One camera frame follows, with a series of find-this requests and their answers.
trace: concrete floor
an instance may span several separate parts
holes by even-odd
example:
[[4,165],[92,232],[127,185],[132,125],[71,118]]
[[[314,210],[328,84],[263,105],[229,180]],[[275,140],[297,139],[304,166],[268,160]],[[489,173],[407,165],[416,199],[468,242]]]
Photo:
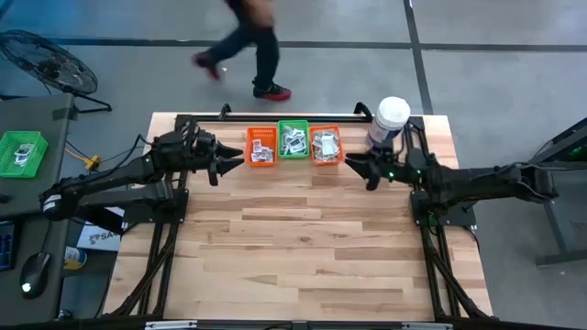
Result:
[[[286,41],[409,42],[402,0],[275,0],[278,37]],[[413,0],[427,43],[586,44],[582,0]],[[222,38],[235,24],[220,0],[18,0],[0,30],[53,37]],[[228,60],[223,83],[191,67],[188,47],[65,47],[99,79],[96,98],[112,114],[84,115],[69,140],[88,154],[113,155],[145,134],[153,111],[346,113],[358,101],[375,107],[397,95],[422,114],[411,50],[282,49],[277,81],[293,100],[252,98],[254,52]],[[424,51],[435,114],[447,115],[462,167],[528,160],[548,139],[585,117],[587,53]],[[45,94],[43,86],[0,61],[0,94]],[[66,159],[63,175],[82,171]],[[565,183],[573,187],[575,180]],[[573,221],[587,210],[573,209]],[[517,200],[478,203],[482,263],[496,316],[509,321],[585,327],[587,262],[537,269],[556,252],[542,208]],[[93,316],[105,276],[66,282],[63,305]],[[79,281],[93,283],[77,290]]]

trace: white canister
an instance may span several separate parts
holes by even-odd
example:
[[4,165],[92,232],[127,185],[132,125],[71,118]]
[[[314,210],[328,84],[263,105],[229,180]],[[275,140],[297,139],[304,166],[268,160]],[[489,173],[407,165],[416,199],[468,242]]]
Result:
[[88,260],[88,255],[82,249],[76,247],[66,247],[63,255],[64,270],[78,270]]
[[410,115],[410,105],[403,98],[395,96],[384,98],[379,104],[367,135],[369,145],[372,147],[391,145],[392,139],[400,134]]

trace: black metal frame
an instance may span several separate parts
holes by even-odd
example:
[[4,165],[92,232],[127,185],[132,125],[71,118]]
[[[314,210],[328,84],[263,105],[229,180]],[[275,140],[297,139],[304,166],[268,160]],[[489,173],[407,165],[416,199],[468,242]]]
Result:
[[[175,131],[179,131],[186,123],[189,123],[186,131],[186,139],[192,140],[195,134],[196,123],[191,120],[189,115],[178,115],[175,119]],[[167,298],[167,290],[169,287],[170,276],[172,272],[173,263],[173,252],[175,251],[175,242],[177,240],[177,234],[179,232],[179,225],[183,223],[185,213],[187,210],[187,198],[189,191],[186,188],[188,170],[182,170],[178,181],[177,188],[174,189],[174,199],[177,203],[177,208],[174,213],[167,214],[163,221],[156,221],[155,229],[153,230],[153,237],[150,245],[149,259],[147,262],[147,268],[145,269],[145,275],[138,282],[135,289],[129,296],[123,301],[120,307],[116,308],[109,315],[125,316],[130,315],[138,303],[138,314],[139,315],[155,315],[160,318],[163,316],[165,310],[165,303]],[[173,173],[169,172],[165,174],[165,183],[171,185],[173,181]],[[130,223],[144,222],[144,219],[133,221],[128,219]],[[167,238],[163,247],[160,248],[161,235],[163,226],[168,224],[170,226]],[[150,291],[152,287],[153,279],[155,275],[162,267],[161,282],[159,287],[159,293],[157,296],[157,303],[152,310],[152,313],[148,313]]]
[[[181,122],[190,116],[198,122],[276,122],[279,120],[299,118],[299,115],[271,115],[271,114],[235,114],[232,112],[229,104],[225,104],[219,114],[194,114],[194,115],[178,115],[176,118],[176,127]],[[305,116],[309,122],[336,122],[336,123],[370,123],[373,116],[369,108],[363,103],[357,103],[353,111],[353,115],[309,115]],[[420,116],[410,118],[407,130],[410,134],[406,134],[407,149],[410,150],[415,144],[411,132],[416,132],[420,142],[420,148],[426,156],[429,156],[429,150],[426,140],[424,120]],[[187,171],[181,173],[180,183],[184,185],[187,179]],[[419,186],[414,187],[413,193],[420,192]],[[469,221],[474,223],[474,213],[470,207],[465,211]],[[482,312],[473,302],[467,293],[459,285],[459,282],[452,274],[450,266],[449,249],[444,231],[444,225],[440,221],[430,223],[424,221],[421,214],[417,212],[413,206],[413,214],[415,223],[420,226],[420,233],[422,236],[422,245],[424,247],[426,274],[428,277],[428,284],[430,289],[430,298],[434,312],[435,322],[427,323],[403,323],[403,322],[314,322],[314,321],[251,321],[251,320],[196,320],[190,322],[189,325],[204,329],[273,329],[286,328],[290,330],[307,330],[307,329],[406,329],[406,328],[422,328],[422,329],[450,329],[452,325],[458,325],[456,328],[467,329],[563,329],[558,327],[550,327],[533,324],[518,324],[500,321],[497,318],[490,317]],[[153,239],[150,247],[148,267],[143,279],[137,285],[137,288],[128,296],[123,305],[112,312],[110,315],[129,315],[136,303],[138,305],[138,314],[145,317],[156,316],[162,320],[167,290],[169,287],[169,279],[171,273],[171,265],[173,260],[173,250],[175,246],[175,239],[177,236],[179,224],[174,224],[170,228],[170,233],[167,242],[159,251],[159,242],[161,240],[162,224],[156,224],[153,232]],[[438,250],[432,243],[430,236],[432,227],[436,228]],[[163,266],[161,284],[159,287],[159,295],[157,304],[152,313],[148,313],[150,290],[152,279]],[[443,279],[447,283],[449,294],[449,309],[450,314],[447,315],[442,307],[440,300],[439,287],[437,283],[436,269],[441,273]],[[460,305],[469,315],[469,318],[460,317]]]
[[[558,134],[548,143],[551,143],[550,148],[538,153],[529,162],[566,168],[584,168],[585,162],[583,161],[572,162],[557,160],[559,160],[561,156],[567,155],[576,148],[587,144],[587,117],[569,127],[564,132]],[[555,207],[555,201],[544,204],[544,210],[546,211],[548,222],[552,228],[557,246],[559,247],[559,253],[538,258],[536,264],[539,267],[564,262],[587,260],[587,249],[578,249],[572,224],[568,219],[560,219],[560,217],[557,217]]]
[[[175,129],[181,127],[186,119],[195,119],[198,122],[276,122],[284,118],[300,118],[299,115],[272,115],[272,114],[234,114],[230,106],[225,104],[219,114],[196,114],[196,115],[178,115],[175,121]],[[370,123],[372,121],[372,114],[362,103],[355,106],[353,115],[308,115],[304,116],[310,122],[336,122],[336,123]],[[190,126],[188,134],[194,133],[195,122]],[[420,148],[428,155],[428,146],[426,141],[426,134],[424,128],[424,121],[421,117],[411,117],[408,130],[412,132],[412,127],[420,140]],[[408,150],[414,146],[412,134],[406,134]],[[180,173],[179,186],[177,191],[183,192],[187,195],[185,184],[187,182],[188,172],[182,171]],[[165,181],[171,183],[172,176],[166,175]],[[415,186],[413,193],[420,192],[420,187]],[[167,290],[169,288],[169,281],[171,275],[171,267],[173,261],[173,251],[179,230],[179,224],[183,222],[186,213],[186,203],[181,204],[181,207],[175,214],[171,214],[172,221],[170,224],[169,234],[163,247],[160,249],[160,241],[163,230],[163,223],[157,223],[153,231],[153,237],[150,246],[148,266],[145,275],[137,284],[133,292],[125,299],[120,307],[112,313],[105,314],[101,318],[48,322],[43,324],[23,324],[18,325],[15,329],[144,329],[144,328],[158,328],[153,322],[164,322],[163,312],[165,310],[165,303],[167,298]],[[198,328],[198,329],[255,329],[255,330],[270,330],[270,329],[287,329],[287,330],[391,330],[391,329],[411,329],[411,330],[435,330],[435,329],[480,329],[480,330],[495,330],[495,329],[517,329],[517,330],[546,330],[557,329],[564,330],[569,328],[535,325],[535,324],[519,324],[500,321],[497,318],[490,317],[483,313],[474,302],[468,297],[467,293],[460,287],[458,281],[452,275],[450,267],[448,244],[444,226],[439,222],[424,221],[418,212],[414,212],[415,223],[420,227],[422,235],[422,244],[424,248],[426,274],[428,277],[428,284],[430,289],[430,298],[433,306],[434,321],[426,322],[349,322],[349,321],[294,321],[294,320],[188,320],[188,321],[173,321],[177,328]],[[430,236],[432,227],[437,230],[437,241],[439,250],[434,247],[432,238]],[[152,289],[152,281],[155,274],[162,268],[161,282],[159,284],[159,293],[157,302],[152,312],[149,313],[150,291]],[[449,293],[450,315],[447,315],[442,307],[439,287],[437,283],[436,269],[441,273],[445,282],[447,283]],[[138,304],[138,315],[130,315],[134,307]],[[460,317],[460,304],[467,312],[470,318]]]

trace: dark jeans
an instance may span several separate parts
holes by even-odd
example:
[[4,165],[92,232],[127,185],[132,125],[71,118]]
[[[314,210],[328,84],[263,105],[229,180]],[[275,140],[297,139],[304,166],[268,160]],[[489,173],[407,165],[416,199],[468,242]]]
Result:
[[240,0],[227,1],[238,19],[238,27],[228,37],[209,50],[214,63],[230,59],[250,43],[257,45],[257,77],[255,86],[267,90],[273,86],[273,77],[279,63],[279,46],[273,27],[256,27]]

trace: person's leg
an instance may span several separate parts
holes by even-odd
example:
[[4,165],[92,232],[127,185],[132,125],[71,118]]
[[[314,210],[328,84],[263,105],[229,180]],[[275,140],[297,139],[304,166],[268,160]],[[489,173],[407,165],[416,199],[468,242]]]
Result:
[[267,90],[273,85],[273,77],[279,63],[279,46],[272,27],[258,28],[254,41],[257,44],[257,77],[255,85]]
[[234,57],[252,41],[250,24],[246,20],[243,6],[232,0],[227,3],[238,19],[238,27],[214,47],[193,56],[194,64],[205,68],[214,80],[220,80],[216,65],[220,61]]
[[257,28],[253,34],[257,44],[257,77],[253,95],[273,101],[285,101],[292,92],[273,82],[279,64],[279,45],[273,27]]

